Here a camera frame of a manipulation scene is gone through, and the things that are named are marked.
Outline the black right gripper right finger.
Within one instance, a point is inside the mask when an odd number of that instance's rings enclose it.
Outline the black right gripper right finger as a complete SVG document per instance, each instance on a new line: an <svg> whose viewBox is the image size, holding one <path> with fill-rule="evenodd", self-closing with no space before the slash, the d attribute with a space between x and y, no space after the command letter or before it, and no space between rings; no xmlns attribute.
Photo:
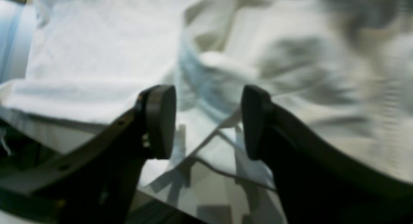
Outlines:
<svg viewBox="0 0 413 224"><path fill-rule="evenodd" d="M411 183L335 149L258 86L244 86L241 113L248 157L270 168L288 223L412 223Z"/></svg>

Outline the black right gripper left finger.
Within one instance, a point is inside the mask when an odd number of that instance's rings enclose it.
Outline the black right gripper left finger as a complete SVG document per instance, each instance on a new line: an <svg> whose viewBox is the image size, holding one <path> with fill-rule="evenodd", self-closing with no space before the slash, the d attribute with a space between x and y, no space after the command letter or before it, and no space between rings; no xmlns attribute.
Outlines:
<svg viewBox="0 0 413 224"><path fill-rule="evenodd" d="M176 89L157 85L73 152L1 179L1 210L46 224L122 224L144 164L171 157Z"/></svg>

